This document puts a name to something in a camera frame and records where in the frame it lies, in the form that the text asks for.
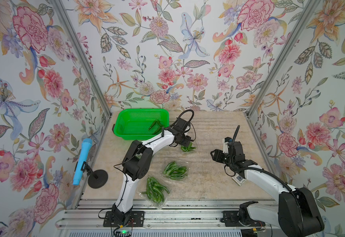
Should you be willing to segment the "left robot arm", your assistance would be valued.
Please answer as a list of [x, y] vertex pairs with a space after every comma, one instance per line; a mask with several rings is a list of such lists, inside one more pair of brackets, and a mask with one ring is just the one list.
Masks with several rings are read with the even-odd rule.
[[126, 223], [130, 219], [133, 201], [139, 180], [149, 171], [153, 156], [172, 144], [187, 146], [192, 139], [187, 135], [191, 127], [190, 120], [177, 118], [174, 123], [145, 141], [131, 143], [121, 166], [123, 183], [118, 199], [112, 205], [111, 214], [115, 220]]

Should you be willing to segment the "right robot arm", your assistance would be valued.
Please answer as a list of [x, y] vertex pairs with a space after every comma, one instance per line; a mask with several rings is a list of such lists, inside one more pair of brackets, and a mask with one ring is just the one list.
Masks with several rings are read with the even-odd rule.
[[213, 161], [221, 163], [233, 172], [233, 176], [251, 181], [277, 203], [276, 207], [257, 201], [241, 204], [235, 217], [224, 217], [225, 223], [234, 221], [247, 226], [263, 222], [279, 227], [288, 237], [307, 237], [325, 229], [315, 198], [307, 188], [297, 188], [264, 170], [253, 160], [248, 160], [240, 142], [226, 141], [225, 150], [211, 151]]

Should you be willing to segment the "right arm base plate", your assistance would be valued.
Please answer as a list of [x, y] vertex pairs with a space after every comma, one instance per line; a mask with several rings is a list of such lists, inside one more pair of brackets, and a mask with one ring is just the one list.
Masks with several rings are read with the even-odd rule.
[[226, 227], [265, 227], [264, 222], [259, 222], [251, 219], [242, 219], [237, 210], [223, 211], [223, 217], [220, 219], [221, 223], [224, 223]]

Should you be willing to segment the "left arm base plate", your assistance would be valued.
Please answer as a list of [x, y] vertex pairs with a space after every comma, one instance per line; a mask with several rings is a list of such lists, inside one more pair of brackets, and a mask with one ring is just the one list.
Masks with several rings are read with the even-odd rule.
[[144, 220], [144, 211], [129, 211], [127, 213], [107, 211], [104, 217], [103, 227], [143, 227]]

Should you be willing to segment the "green peppers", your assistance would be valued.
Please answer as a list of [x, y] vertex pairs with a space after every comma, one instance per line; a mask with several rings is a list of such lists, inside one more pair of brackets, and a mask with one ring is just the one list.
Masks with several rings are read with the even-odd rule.
[[152, 132], [153, 135], [157, 135], [162, 131], [163, 128], [164, 128], [163, 124], [158, 119], [156, 119], [155, 121], [152, 122], [148, 131]]

